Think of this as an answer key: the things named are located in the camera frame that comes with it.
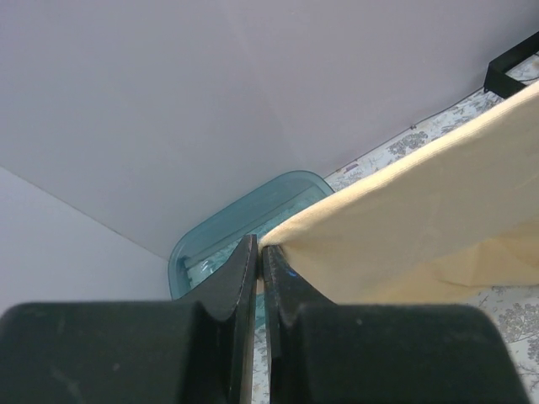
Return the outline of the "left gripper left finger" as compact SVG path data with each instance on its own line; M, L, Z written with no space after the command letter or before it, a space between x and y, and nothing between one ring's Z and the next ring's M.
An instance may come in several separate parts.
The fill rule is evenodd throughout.
M197 305L184 379L186 403L251 402L256 281L257 238L250 235L185 296Z

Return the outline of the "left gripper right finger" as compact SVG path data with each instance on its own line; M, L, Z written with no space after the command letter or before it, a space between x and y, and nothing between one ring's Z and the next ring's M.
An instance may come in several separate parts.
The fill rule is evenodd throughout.
M287 262L280 247L261 252L264 306L272 403L311 403L301 331L302 307L334 303Z

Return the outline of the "pale yellow t shirt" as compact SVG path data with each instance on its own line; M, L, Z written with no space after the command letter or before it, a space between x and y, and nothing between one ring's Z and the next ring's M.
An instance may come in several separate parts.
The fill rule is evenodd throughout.
M310 206L263 247L342 304L538 283L538 87Z

